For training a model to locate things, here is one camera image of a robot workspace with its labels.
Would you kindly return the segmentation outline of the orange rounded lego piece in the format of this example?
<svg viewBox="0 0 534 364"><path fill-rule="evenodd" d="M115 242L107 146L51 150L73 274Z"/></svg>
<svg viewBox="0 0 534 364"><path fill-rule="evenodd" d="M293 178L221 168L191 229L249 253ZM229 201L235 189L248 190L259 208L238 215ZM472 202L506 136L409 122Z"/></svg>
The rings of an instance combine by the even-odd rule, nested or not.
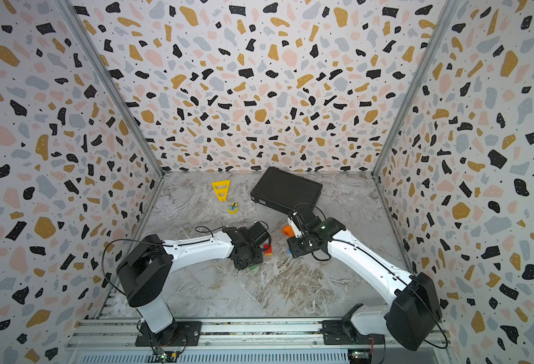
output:
<svg viewBox="0 0 534 364"><path fill-rule="evenodd" d="M295 233L294 233L294 230L291 226L289 225L286 225L282 230L281 232L288 238L291 238L291 237L294 237L295 236Z"/></svg>

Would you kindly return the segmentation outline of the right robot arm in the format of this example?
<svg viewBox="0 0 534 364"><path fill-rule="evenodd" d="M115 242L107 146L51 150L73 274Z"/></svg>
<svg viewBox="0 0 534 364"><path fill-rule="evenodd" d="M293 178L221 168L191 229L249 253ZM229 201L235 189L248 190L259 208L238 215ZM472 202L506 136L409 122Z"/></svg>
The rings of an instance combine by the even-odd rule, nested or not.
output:
<svg viewBox="0 0 534 364"><path fill-rule="evenodd" d="M312 212L292 212L287 222L284 233L293 257L321 250L355 271L385 301L380 306L356 304L336 329L324 325L327 341L360 344L389 335L405 349L416 351L440 327L441 307L427 274L414 275L383 259L335 218L321 220Z"/></svg>

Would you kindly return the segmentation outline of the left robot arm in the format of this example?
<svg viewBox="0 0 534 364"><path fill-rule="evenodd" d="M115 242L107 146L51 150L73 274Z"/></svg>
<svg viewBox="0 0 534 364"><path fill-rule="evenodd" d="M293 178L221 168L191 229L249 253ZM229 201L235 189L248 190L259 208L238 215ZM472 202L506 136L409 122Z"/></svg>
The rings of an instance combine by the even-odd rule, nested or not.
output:
<svg viewBox="0 0 534 364"><path fill-rule="evenodd" d="M229 259L234 268L244 270L263 262L271 247L267 225L258 221L250 227L198 226L201 235L185 240L162 240L150 234L140 241L119 263L116 275L127 303L142 317L139 327L152 338L172 335L177 323L162 297L169 274L200 262Z"/></svg>

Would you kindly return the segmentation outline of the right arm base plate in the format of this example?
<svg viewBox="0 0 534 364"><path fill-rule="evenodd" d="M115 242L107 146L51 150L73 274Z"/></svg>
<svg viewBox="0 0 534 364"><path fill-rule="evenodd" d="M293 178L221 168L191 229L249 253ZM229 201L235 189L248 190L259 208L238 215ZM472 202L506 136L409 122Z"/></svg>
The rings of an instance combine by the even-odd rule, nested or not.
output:
<svg viewBox="0 0 534 364"><path fill-rule="evenodd" d="M351 322L324 320L321 331L325 345L372 345L384 344L384 335L362 335Z"/></svg>

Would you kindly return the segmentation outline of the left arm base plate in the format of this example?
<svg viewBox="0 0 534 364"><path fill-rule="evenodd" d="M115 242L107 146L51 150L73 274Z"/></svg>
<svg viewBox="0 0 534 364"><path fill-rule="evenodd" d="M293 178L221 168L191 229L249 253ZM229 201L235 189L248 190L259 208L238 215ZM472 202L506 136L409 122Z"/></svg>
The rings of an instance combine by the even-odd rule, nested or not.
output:
<svg viewBox="0 0 534 364"><path fill-rule="evenodd" d="M139 335L136 338L136 347L195 347L198 345L202 332L200 321L175 321L159 333L150 330L148 324L143 322L139 326Z"/></svg>

